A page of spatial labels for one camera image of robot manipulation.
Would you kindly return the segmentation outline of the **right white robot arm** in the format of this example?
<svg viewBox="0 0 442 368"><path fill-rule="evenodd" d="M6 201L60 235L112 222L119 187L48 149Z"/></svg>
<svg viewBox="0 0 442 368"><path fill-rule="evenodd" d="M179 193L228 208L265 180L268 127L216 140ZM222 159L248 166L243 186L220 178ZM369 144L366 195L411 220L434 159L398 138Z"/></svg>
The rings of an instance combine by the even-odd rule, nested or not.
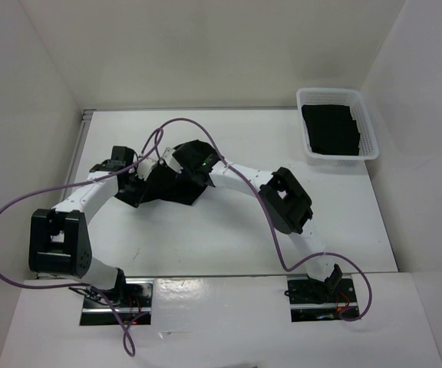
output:
<svg viewBox="0 0 442 368"><path fill-rule="evenodd" d="M317 303L338 293L342 272L325 257L325 243L312 221L312 200L292 172L284 167L263 171L223 159L208 143L194 140L173 149L180 172L198 186L232 189L255 197L269 219L271 231L287 235L307 257L305 270Z"/></svg>

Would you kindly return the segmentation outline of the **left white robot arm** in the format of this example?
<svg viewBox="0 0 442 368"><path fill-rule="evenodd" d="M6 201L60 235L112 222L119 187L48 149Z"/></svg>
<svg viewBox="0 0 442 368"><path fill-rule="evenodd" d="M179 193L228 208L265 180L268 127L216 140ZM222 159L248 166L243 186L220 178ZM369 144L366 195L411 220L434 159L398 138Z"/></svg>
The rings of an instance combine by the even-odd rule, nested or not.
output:
<svg viewBox="0 0 442 368"><path fill-rule="evenodd" d="M127 283L124 271L93 257L88 233L91 219L109 199L139 206L144 180L133 164L137 158L133 149L114 146L110 159L90 169L85 186L53 208L32 214L28 255L32 271L93 285L110 306L138 299L140 289Z"/></svg>

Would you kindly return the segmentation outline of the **black skirt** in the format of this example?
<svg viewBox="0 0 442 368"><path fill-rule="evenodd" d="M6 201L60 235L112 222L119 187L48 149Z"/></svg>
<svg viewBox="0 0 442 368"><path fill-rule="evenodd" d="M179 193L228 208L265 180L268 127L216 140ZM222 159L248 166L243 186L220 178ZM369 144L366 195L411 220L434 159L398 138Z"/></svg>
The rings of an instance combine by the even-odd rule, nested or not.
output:
<svg viewBox="0 0 442 368"><path fill-rule="evenodd" d="M169 166L159 165L148 176L140 204L162 200L182 205L193 203L206 190L206 185L200 185L186 173L178 173Z"/></svg>

